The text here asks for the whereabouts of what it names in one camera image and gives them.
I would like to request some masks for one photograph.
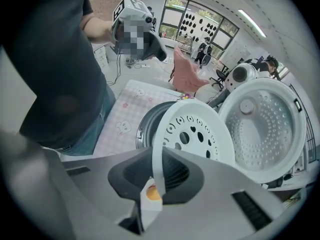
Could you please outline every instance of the ceiling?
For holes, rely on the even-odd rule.
[[[286,65],[307,92],[320,118],[319,48],[291,0],[198,0],[244,29],[271,55]],[[262,37],[238,9],[243,9],[267,36]]]

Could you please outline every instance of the person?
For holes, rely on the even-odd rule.
[[[268,58],[263,61],[258,61],[257,59],[248,59],[245,61],[245,63],[251,64],[252,66],[254,66],[254,68],[259,72],[259,78],[269,78],[270,75],[278,73],[277,68],[279,66],[279,63],[276,60],[276,58],[271,56],[268,56]],[[207,104],[210,107],[215,108],[220,104],[222,104],[226,100],[226,98],[230,95],[230,93],[231,92],[227,88],[225,88],[217,97],[208,101]]]
[[[89,0],[16,0],[3,12],[3,47],[36,94],[20,133],[64,155],[92,155],[115,103],[91,42],[112,40],[112,21]]]
[[[211,56],[212,48],[209,45],[210,43],[210,38],[205,37],[204,42],[199,46],[198,48],[198,54],[194,60],[195,63],[200,63],[200,69],[202,69],[202,60],[205,55]]]
[[[147,8],[149,9],[150,13],[151,13],[152,16],[153,16],[153,20],[152,20],[153,28],[152,28],[151,30],[156,31],[157,18],[155,17],[155,13],[152,11],[152,7],[151,7],[151,6],[148,6]]]

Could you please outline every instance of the floor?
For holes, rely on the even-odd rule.
[[[114,82],[117,76],[117,55],[110,49],[106,47],[106,55],[108,58],[108,70],[104,72],[106,75],[107,81]],[[117,98],[121,91],[125,88],[129,80],[141,81],[144,83],[160,86],[163,88],[174,90],[172,81],[168,82],[170,74],[174,67],[174,50],[167,48],[168,61],[167,63],[159,61],[157,58],[152,58],[149,60],[138,61],[131,68],[126,65],[126,55],[120,56],[120,68],[121,76],[117,79],[115,84],[111,85],[110,88]],[[191,62],[194,62],[194,59],[191,59],[188,54],[185,56]],[[204,66],[202,69],[199,68],[197,75],[201,79],[209,81],[210,77],[217,79],[217,74],[214,71],[211,65]],[[202,88],[199,93],[196,94],[196,98],[202,100],[203,102],[208,101],[208,99],[219,92],[219,88],[215,85],[211,85]]]

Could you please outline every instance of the table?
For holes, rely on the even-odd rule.
[[[67,156],[75,161],[112,156],[136,149],[136,134],[145,114],[156,105],[180,99],[180,92],[130,80],[115,101],[100,133],[93,155]]]

